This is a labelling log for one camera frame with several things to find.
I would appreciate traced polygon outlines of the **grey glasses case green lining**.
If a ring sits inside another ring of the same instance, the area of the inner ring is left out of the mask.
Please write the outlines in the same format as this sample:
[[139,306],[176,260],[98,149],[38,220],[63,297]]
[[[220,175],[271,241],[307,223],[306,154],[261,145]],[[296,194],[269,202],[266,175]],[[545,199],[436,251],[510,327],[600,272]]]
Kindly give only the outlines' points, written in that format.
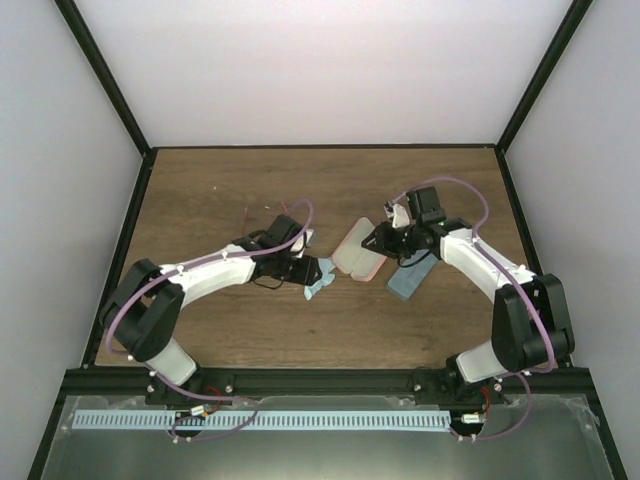
[[416,252],[400,266],[388,280],[387,290],[395,297],[408,301],[426,279],[438,259],[427,250]]

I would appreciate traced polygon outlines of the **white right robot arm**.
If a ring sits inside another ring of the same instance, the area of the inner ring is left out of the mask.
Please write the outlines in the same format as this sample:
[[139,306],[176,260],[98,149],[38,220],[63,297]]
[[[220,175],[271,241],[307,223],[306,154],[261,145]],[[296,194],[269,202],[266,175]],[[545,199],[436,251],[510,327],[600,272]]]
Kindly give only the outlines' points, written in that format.
[[575,350],[575,337],[562,282],[536,274],[488,245],[478,228],[442,208],[433,186],[405,195],[407,204],[386,203],[386,221],[361,242],[364,249],[407,266],[417,252],[464,274],[491,301],[491,336],[450,357],[442,371],[447,396],[472,399],[491,378],[548,372]]

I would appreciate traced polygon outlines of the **pink glasses case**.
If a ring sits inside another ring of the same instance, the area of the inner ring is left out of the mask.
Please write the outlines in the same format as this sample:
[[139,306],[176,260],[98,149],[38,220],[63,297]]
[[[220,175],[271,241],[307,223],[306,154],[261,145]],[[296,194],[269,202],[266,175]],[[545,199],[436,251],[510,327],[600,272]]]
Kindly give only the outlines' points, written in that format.
[[374,231],[374,224],[359,218],[334,250],[331,261],[343,274],[359,282],[370,282],[386,261],[386,257],[365,249],[362,241]]

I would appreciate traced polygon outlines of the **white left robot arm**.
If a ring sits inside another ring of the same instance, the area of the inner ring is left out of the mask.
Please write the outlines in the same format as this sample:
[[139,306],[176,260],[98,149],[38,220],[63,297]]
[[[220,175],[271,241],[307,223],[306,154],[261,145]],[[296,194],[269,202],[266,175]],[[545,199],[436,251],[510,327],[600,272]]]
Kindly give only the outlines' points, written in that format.
[[174,338],[181,311],[222,289],[268,277],[311,286],[322,278],[319,259],[305,253],[314,231],[280,214],[265,230],[234,239],[221,250],[181,264],[135,262],[99,313],[105,344],[117,341],[124,354],[169,382],[181,403],[204,392],[199,365]]

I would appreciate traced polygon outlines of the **light blue cloth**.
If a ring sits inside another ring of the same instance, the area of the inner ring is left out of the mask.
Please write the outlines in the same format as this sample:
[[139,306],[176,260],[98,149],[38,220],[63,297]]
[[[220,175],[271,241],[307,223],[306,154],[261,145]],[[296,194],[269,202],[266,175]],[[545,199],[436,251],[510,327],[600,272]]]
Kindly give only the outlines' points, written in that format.
[[315,294],[317,294],[322,288],[330,285],[336,278],[336,275],[333,272],[335,265],[331,259],[321,258],[319,260],[319,267],[321,271],[320,278],[312,285],[304,287],[304,297],[307,301],[310,301]]

